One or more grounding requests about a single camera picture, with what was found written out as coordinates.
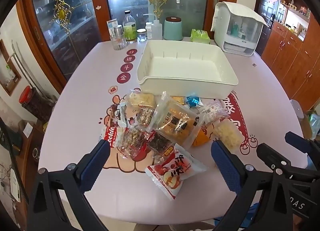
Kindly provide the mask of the pale floss cake packet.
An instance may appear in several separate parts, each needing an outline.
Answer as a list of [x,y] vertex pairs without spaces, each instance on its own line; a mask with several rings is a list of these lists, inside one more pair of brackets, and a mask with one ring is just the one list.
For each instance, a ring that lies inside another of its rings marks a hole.
[[126,96],[126,103],[133,109],[155,108],[155,96],[151,93],[132,91]]
[[214,125],[213,133],[230,152],[235,152],[245,140],[242,132],[229,119],[224,119]]

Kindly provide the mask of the red cookie packet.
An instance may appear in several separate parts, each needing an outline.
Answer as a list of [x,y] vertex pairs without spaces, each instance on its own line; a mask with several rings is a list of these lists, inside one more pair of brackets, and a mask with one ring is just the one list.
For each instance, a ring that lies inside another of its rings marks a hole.
[[104,126],[100,133],[100,139],[108,141],[111,148],[120,147],[123,142],[124,133],[127,127]]

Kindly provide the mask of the clear nut bar packet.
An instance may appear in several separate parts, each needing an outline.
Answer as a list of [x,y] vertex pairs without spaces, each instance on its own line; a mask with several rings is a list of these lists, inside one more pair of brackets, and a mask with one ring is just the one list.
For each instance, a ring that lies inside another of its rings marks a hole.
[[119,134],[115,147],[124,158],[142,161],[151,150],[148,147],[151,135],[145,128],[139,125],[131,125],[123,133]]

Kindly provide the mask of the blue foil snack packet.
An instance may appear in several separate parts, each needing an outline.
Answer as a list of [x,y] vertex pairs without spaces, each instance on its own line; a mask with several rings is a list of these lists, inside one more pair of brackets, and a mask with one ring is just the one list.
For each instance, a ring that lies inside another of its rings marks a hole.
[[189,108],[200,108],[203,106],[203,102],[200,97],[196,95],[189,95],[184,98],[185,104],[189,106]]

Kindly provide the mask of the large orange bread packet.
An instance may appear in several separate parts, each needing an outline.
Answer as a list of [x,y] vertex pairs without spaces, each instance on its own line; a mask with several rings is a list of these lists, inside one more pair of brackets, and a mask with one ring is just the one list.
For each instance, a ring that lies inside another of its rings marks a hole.
[[159,99],[147,131],[156,131],[184,149],[191,148],[204,123],[204,115],[197,114],[174,100],[166,91]]

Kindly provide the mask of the red apple snack packet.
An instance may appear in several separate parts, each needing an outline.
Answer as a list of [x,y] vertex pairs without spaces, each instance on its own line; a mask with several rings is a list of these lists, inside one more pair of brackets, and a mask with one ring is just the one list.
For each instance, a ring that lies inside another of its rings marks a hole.
[[178,144],[170,149],[162,164],[148,166],[145,173],[170,200],[174,200],[185,180],[207,171],[208,167]]

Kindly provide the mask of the small yellow cake packet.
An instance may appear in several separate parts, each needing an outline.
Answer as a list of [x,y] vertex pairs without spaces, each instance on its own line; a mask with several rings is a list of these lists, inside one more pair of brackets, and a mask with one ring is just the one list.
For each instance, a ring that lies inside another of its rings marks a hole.
[[179,104],[181,105],[184,105],[185,104],[185,101],[184,101],[184,97],[183,96],[172,96],[171,97],[173,100],[175,100],[176,102],[178,102]]

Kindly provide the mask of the dark seaweed snack packet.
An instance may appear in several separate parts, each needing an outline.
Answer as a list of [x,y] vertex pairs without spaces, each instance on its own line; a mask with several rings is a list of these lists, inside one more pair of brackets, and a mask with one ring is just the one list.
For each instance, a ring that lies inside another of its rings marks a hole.
[[156,163],[165,161],[174,150],[173,143],[155,131],[151,133],[147,145],[153,150],[153,159]]

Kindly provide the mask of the orange white wafer packet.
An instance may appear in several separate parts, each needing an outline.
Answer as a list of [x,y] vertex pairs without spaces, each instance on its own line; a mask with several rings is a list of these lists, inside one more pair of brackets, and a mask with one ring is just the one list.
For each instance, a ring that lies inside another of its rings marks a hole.
[[193,141],[192,146],[193,147],[202,146],[205,143],[208,143],[208,141],[210,141],[210,137],[207,135],[207,130],[206,129],[200,129],[197,137]]

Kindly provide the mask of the brown chocolate snack packet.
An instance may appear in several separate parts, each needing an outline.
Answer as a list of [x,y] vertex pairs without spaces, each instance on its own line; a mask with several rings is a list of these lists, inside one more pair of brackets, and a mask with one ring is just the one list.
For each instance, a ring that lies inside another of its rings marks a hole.
[[111,127],[127,127],[126,120],[126,103],[121,102],[111,106],[110,126]]

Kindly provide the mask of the wooden cabinet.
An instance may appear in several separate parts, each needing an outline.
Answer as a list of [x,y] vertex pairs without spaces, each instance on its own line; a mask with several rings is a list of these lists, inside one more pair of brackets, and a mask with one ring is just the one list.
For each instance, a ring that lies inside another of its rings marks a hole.
[[274,22],[261,58],[303,111],[319,104],[319,24],[314,17],[304,40]]

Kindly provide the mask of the red lidded jar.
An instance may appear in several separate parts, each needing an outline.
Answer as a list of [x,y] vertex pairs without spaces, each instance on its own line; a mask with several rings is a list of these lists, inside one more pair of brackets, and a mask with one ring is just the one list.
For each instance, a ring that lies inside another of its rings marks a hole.
[[19,103],[20,104],[28,103],[31,100],[32,96],[33,96],[33,88],[31,88],[30,86],[25,87],[25,89],[20,95]]

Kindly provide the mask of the silver metal tin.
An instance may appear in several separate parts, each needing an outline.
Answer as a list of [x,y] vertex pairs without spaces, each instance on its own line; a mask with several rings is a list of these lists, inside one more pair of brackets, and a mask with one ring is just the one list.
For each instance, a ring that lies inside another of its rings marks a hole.
[[114,34],[116,38],[123,38],[124,37],[124,30],[122,25],[118,25],[114,28]]

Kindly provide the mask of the small glass jar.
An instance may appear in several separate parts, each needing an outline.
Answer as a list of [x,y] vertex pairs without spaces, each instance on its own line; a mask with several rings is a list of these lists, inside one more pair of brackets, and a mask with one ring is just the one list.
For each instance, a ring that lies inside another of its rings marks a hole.
[[137,30],[137,40],[139,42],[145,42],[147,40],[147,31],[146,29],[138,29]]

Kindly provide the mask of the green label glass bottle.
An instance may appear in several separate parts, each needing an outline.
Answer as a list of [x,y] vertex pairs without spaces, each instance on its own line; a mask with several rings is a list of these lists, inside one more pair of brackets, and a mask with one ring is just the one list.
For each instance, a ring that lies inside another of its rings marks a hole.
[[130,10],[124,11],[123,29],[124,36],[128,43],[135,43],[137,41],[137,26],[136,20],[131,15]]

